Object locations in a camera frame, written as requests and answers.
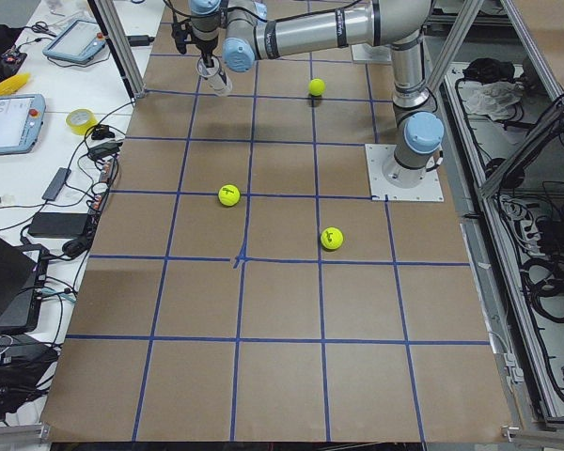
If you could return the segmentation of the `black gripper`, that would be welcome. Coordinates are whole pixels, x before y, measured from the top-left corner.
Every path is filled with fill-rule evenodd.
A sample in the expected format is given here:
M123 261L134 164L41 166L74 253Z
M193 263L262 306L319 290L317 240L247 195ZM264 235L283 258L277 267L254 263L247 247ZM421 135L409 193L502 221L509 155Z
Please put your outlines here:
M203 22L190 19L182 22L173 22L171 37L180 54L187 54L187 47L195 45L202 54L202 61L206 68L214 67L213 52L216 48L216 29L202 30L199 28Z

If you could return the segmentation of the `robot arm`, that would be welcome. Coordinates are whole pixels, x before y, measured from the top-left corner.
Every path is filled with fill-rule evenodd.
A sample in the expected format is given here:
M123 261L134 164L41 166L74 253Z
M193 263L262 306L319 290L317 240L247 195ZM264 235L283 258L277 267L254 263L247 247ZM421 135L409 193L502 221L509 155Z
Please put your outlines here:
M384 158L382 175L390 184L414 188L436 169L444 127L428 111L423 26L430 1L354 1L339 8L270 19L255 1L192 1L189 12L172 12L172 38L185 54L200 51L198 75L219 96L231 92L226 72L249 71L259 60L348 48L356 63L392 66L398 143Z

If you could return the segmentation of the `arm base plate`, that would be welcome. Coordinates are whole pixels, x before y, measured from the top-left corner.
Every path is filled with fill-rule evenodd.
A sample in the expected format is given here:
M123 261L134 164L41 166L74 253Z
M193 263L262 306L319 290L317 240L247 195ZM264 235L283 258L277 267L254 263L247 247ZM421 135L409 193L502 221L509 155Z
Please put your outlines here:
M351 46L352 61L356 64L391 65L391 49L388 46L372 47L366 43Z
M365 144L370 198L390 202L443 202L434 159L420 169L406 169L395 159L395 145Z

